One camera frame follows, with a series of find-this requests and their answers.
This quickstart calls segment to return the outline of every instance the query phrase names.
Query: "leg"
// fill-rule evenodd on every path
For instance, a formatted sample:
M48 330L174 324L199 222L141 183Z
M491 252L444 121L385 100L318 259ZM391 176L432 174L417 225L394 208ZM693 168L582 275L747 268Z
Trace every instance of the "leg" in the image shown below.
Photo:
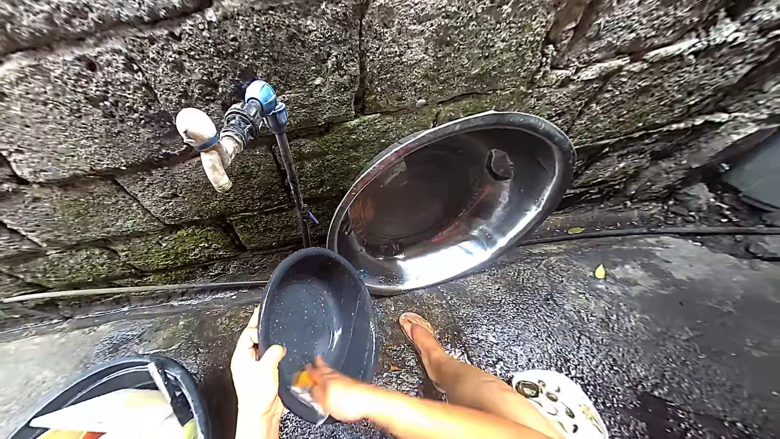
M449 402L523 424L549 437L563 438L544 415L507 383L447 355L428 321L405 312L399 323L420 353L428 376Z

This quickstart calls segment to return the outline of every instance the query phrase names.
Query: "concrete floor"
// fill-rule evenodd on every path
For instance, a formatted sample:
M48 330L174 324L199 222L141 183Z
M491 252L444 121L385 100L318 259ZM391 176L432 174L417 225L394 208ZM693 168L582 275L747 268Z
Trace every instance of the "concrete floor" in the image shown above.
M607 268L605 280L593 275ZM260 292L193 298L4 334L0 436L40 398L91 364L167 355L199 380L232 435L229 356ZM594 400L612 437L780 434L780 269L675 237L625 237L517 248L439 287L376 298L382 350L375 383L427 398L395 320L414 310L464 361L509 378L553 369ZM384 437L368 422L313 427L291 414L283 437Z

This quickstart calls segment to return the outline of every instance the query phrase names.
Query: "bare foot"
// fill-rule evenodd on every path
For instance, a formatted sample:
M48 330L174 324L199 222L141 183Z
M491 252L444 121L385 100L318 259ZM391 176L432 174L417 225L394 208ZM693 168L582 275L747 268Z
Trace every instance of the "bare foot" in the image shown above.
M404 312L398 318L398 323L401 325L401 330L406 338L412 342L420 357L423 359L423 367L425 372L434 382L437 390L441 393L444 391L439 388L437 380L438 365L441 361L445 361L449 355L445 352L444 348L436 341L436 335L434 327L420 315L414 312Z

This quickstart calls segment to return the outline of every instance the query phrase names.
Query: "stainless steel basin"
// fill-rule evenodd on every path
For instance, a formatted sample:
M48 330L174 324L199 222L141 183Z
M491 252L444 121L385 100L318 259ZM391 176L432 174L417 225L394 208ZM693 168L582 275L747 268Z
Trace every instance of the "stainless steel basin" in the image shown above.
M555 125L485 112L394 143L336 209L328 248L372 294L439 284L483 266L538 225L566 192L575 153Z

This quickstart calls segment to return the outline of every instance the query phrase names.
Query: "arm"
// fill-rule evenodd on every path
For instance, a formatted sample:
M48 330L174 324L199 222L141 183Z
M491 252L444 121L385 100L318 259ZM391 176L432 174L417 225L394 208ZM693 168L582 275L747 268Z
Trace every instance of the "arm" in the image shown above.
M236 421L236 439L278 439L279 420L282 411L258 416L251 408L242 409L239 403L239 415Z
M310 367L312 395L331 416L368 418L404 439L548 439L542 433L485 412L382 390L330 369L321 359Z
M233 386L239 401L236 439L278 439L282 400L279 399L279 362L282 346L271 346L258 359L257 321L259 308L241 333L230 361Z
M467 407L413 398L376 387L370 387L368 394L366 417L398 437L548 439L524 425Z

